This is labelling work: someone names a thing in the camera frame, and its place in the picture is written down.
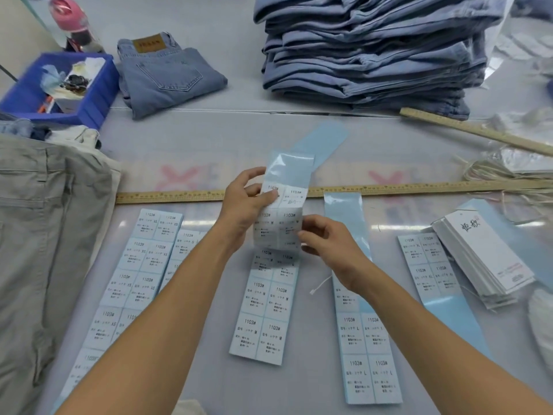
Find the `plastic storage box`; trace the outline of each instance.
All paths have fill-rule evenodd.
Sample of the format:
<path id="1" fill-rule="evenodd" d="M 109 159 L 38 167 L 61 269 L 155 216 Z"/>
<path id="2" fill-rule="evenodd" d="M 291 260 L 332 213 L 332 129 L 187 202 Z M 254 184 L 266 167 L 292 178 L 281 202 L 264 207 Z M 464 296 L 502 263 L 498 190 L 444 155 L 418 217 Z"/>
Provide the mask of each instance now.
<path id="1" fill-rule="evenodd" d="M 59 72 L 68 74 L 76 62 L 88 57 L 103 57 L 106 63 L 89 85 L 86 95 L 76 113 L 62 113 L 56 105 L 52 113 L 38 113 L 47 94 L 40 88 L 44 73 L 42 67 L 52 64 Z M 18 118 L 56 122 L 65 125 L 86 125 L 100 129 L 119 91 L 119 72 L 108 54 L 88 54 L 85 52 L 49 52 L 42 54 L 24 73 L 19 81 L 8 91 L 0 102 L 0 111 Z"/>

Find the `pink bottle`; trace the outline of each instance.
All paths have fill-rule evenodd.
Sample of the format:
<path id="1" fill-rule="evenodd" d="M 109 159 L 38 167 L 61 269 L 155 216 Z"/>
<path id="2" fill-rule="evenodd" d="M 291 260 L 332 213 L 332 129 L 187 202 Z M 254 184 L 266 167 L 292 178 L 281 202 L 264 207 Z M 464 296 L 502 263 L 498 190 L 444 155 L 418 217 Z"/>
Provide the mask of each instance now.
<path id="1" fill-rule="evenodd" d="M 105 52 L 94 37 L 88 17 L 74 0 L 50 0 L 50 14 L 77 52 Z"/>

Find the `yellow ruler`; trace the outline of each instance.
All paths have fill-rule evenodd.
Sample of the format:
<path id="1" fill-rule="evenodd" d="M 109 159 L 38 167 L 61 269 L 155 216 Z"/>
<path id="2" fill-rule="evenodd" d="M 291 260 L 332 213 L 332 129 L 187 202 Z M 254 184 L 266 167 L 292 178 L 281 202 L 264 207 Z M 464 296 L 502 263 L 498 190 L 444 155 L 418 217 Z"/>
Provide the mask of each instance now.
<path id="1" fill-rule="evenodd" d="M 362 196 L 459 194 L 468 192 L 520 191 L 523 189 L 553 188 L 553 181 L 513 179 L 467 182 L 437 182 L 403 185 L 351 185 L 321 186 L 309 188 L 308 198 L 322 198 L 325 193 L 359 192 Z M 217 202 L 222 201 L 223 190 L 213 191 L 167 191 L 167 192 L 120 192 L 116 204 L 171 203 L 171 202 Z"/>
<path id="2" fill-rule="evenodd" d="M 495 131 L 493 129 L 484 128 L 480 125 L 469 124 L 468 122 L 446 118 L 443 116 L 435 115 L 433 113 L 418 111 L 411 108 L 402 108 L 399 113 L 410 118 L 431 122 L 433 124 L 443 125 L 445 127 L 458 129 L 460 131 L 468 132 L 474 135 L 480 135 L 481 137 L 489 138 L 491 140 L 499 141 L 501 143 L 509 144 L 511 146 L 519 147 L 531 152 L 553 156 L 553 146 L 538 143 L 536 141 L 517 137 L 515 135 L 507 134 L 504 132 Z"/>

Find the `hand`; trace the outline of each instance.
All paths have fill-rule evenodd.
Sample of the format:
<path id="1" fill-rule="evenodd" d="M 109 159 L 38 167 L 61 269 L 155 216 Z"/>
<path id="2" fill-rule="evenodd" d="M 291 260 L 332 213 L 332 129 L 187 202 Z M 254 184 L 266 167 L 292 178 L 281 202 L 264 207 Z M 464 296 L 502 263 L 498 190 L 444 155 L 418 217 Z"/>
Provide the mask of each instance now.
<path id="1" fill-rule="evenodd" d="M 365 256 L 347 227 L 320 215 L 304 217 L 298 233 L 304 252 L 320 256 L 336 274 L 342 285 L 359 293 L 367 269 L 374 264 Z"/>
<path id="2" fill-rule="evenodd" d="M 255 222 L 261 209 L 278 197 L 277 190 L 258 195 L 261 192 L 261 184 L 244 188 L 250 179 L 264 175 L 265 170 L 265 167 L 254 167 L 243 171 L 225 191 L 223 207 L 216 225 L 223 227 L 225 234 L 231 238 L 234 252 L 244 243 L 245 232 Z"/>

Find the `forearm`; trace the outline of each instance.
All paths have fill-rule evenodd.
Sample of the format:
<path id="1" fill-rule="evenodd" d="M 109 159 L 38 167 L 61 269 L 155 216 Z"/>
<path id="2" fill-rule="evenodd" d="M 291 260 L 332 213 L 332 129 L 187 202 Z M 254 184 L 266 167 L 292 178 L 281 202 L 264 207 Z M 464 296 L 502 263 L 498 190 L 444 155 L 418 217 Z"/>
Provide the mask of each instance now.
<path id="1" fill-rule="evenodd" d="M 547 402 L 447 328 L 376 266 L 365 269 L 361 279 L 361 295 L 442 414 L 551 413 Z"/>
<path id="2" fill-rule="evenodd" d="M 214 226 L 58 414 L 169 415 L 183 389 L 231 254 L 231 239 Z"/>

